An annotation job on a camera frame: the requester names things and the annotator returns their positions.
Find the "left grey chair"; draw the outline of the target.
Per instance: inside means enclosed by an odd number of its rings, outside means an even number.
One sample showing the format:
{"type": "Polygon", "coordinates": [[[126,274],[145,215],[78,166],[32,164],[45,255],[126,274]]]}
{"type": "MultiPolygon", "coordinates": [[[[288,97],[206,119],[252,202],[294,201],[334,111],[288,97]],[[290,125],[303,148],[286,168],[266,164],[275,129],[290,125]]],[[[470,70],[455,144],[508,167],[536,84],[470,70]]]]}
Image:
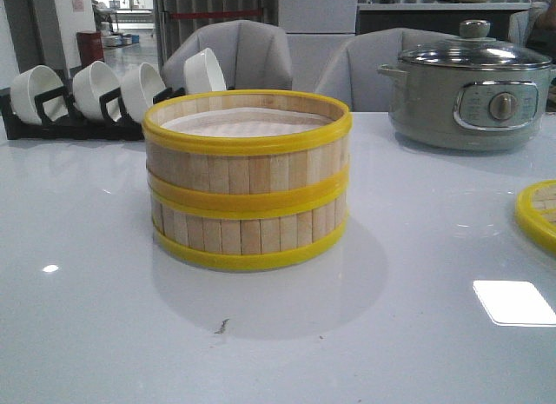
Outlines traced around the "left grey chair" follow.
{"type": "Polygon", "coordinates": [[[293,70],[286,31],[249,20],[214,23],[190,35],[161,69],[173,89],[186,86],[185,61],[210,48],[232,89],[292,89],[293,70]]]}

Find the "red bin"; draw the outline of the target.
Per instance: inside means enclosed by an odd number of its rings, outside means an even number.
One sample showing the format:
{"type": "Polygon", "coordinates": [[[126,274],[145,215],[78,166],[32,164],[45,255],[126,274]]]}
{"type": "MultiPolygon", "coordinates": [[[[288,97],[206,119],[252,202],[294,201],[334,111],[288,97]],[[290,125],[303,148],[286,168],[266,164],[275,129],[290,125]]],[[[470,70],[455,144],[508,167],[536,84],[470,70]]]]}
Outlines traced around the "red bin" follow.
{"type": "Polygon", "coordinates": [[[99,31],[79,31],[76,33],[76,40],[83,68],[95,61],[104,61],[102,35],[99,31]]]}

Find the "right grey chair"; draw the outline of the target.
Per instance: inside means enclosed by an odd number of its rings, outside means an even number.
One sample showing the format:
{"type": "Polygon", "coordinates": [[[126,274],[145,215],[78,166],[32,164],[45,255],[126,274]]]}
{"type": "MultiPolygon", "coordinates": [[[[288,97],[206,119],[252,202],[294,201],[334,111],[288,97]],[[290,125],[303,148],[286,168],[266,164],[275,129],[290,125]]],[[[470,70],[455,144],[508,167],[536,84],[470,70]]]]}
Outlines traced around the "right grey chair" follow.
{"type": "Polygon", "coordinates": [[[314,92],[343,101],[353,112],[387,112],[393,82],[378,72],[398,55],[423,43],[450,38],[429,30],[393,28],[354,36],[328,59],[314,92]]]}

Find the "white bowl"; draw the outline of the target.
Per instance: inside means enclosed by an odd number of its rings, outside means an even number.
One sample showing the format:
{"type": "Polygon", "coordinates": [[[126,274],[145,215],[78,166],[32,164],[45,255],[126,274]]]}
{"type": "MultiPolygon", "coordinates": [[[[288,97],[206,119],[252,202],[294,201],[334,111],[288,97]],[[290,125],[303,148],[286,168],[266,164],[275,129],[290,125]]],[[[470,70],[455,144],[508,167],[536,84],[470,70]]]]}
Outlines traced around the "white bowl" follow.
{"type": "Polygon", "coordinates": [[[205,48],[189,57],[183,65],[183,74],[188,94],[227,89],[221,65],[211,48],[205,48]]]}
{"type": "Polygon", "coordinates": [[[103,121],[100,96],[120,87],[114,71],[102,61],[77,72],[73,78],[72,88],[77,108],[91,121],[103,121]]]}
{"type": "Polygon", "coordinates": [[[122,100],[129,116],[142,123],[156,95],[166,89],[158,70],[150,63],[141,63],[121,80],[122,100]]]}
{"type": "Polygon", "coordinates": [[[10,86],[12,108],[22,122],[41,125],[35,97],[62,86],[62,80],[53,69],[37,65],[14,78],[10,86]]]}

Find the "black bowl rack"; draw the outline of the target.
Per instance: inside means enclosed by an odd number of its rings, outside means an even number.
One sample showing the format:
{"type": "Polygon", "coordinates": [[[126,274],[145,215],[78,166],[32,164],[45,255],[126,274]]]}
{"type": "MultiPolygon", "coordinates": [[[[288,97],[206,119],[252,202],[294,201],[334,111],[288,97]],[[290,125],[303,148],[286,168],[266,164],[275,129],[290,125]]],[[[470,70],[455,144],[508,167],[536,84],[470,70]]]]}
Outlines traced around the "black bowl rack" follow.
{"type": "Polygon", "coordinates": [[[99,96],[102,119],[97,121],[84,116],[76,107],[76,98],[70,93],[68,86],[60,81],[59,75],[54,75],[54,78],[56,86],[37,94],[32,103],[32,107],[37,110],[39,124],[24,122],[12,106],[11,89],[1,90],[1,114],[8,139],[108,141],[143,139],[142,126],[128,113],[119,87],[99,96]],[[63,107],[68,110],[68,113],[54,120],[46,114],[46,104],[57,98],[62,100],[63,107]]]}

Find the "woven bamboo steamer lid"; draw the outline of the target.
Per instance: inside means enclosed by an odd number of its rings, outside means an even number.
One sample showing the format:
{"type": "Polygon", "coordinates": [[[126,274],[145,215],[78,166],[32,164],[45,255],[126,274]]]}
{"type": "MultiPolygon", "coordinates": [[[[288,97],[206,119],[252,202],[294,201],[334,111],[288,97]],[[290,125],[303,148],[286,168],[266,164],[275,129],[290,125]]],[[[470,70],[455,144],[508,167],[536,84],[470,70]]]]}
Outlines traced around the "woven bamboo steamer lid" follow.
{"type": "Polygon", "coordinates": [[[555,180],[536,182],[517,195],[515,220],[535,244],[555,255],[555,180]]]}

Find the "seated person in background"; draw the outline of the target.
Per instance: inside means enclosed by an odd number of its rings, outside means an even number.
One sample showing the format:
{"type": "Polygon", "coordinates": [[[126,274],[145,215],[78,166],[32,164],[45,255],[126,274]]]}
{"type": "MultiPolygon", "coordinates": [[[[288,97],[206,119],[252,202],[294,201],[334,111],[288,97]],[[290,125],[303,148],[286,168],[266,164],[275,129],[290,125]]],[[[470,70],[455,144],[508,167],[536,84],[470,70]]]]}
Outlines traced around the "seated person in background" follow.
{"type": "Polygon", "coordinates": [[[555,0],[532,0],[528,11],[526,46],[555,58],[555,0]]]}

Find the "grey chair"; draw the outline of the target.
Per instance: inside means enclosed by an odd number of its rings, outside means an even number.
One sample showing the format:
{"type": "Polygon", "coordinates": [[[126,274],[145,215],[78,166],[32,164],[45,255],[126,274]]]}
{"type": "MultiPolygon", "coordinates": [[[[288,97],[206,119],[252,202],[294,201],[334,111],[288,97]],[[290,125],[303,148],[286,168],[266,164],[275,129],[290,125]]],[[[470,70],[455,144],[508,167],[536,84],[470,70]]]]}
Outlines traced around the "grey chair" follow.
{"type": "Polygon", "coordinates": [[[186,86],[185,61],[210,48],[232,89],[292,89],[293,70],[286,31],[249,20],[214,23],[190,35],[161,69],[173,89],[186,86]]]}
{"type": "Polygon", "coordinates": [[[398,55],[423,43],[450,38],[429,30],[393,28],[354,36],[328,59],[314,92],[343,101],[353,112],[387,112],[393,82],[378,72],[398,55]]]}

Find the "bamboo steamer basket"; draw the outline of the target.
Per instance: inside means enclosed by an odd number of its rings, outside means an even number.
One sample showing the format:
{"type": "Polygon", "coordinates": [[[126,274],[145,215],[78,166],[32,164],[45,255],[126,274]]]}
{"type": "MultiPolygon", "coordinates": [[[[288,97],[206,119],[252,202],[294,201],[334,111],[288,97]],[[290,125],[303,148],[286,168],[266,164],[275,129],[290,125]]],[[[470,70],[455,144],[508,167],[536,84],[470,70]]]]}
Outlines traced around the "bamboo steamer basket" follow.
{"type": "Polygon", "coordinates": [[[176,258],[205,268],[262,271],[305,262],[332,248],[348,221],[347,187],[302,209],[263,218],[189,213],[150,195],[154,236],[176,258]]]}
{"type": "Polygon", "coordinates": [[[155,104],[142,122],[152,193],[189,213],[263,218],[299,211],[348,186],[349,107],[308,92],[244,89],[180,96],[155,104]],[[261,137],[193,136],[162,128],[181,116],[255,107],[324,115],[310,131],[261,137]]]}

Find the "glass pot lid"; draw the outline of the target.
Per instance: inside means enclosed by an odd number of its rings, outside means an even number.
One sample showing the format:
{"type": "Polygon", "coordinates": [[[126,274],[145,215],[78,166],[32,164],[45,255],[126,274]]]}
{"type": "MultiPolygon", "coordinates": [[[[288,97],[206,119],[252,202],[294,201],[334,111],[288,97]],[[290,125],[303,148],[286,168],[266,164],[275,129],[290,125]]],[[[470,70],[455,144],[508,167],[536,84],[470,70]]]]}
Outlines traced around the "glass pot lid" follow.
{"type": "Polygon", "coordinates": [[[460,23],[460,35],[423,43],[400,53],[405,63],[472,70],[540,70],[552,58],[515,43],[489,37],[490,23],[470,19],[460,23]]]}

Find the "grey electric cooking pot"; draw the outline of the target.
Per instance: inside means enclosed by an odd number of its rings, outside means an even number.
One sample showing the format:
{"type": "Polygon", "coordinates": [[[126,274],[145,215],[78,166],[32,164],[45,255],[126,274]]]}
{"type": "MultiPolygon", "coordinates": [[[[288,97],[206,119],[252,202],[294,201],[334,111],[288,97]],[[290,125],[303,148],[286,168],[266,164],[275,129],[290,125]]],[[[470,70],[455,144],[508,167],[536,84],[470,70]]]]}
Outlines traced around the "grey electric cooking pot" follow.
{"type": "Polygon", "coordinates": [[[378,71],[393,82],[389,118],[416,142],[446,149],[514,149],[539,132],[552,65],[540,70],[468,70],[398,62],[378,71]]]}

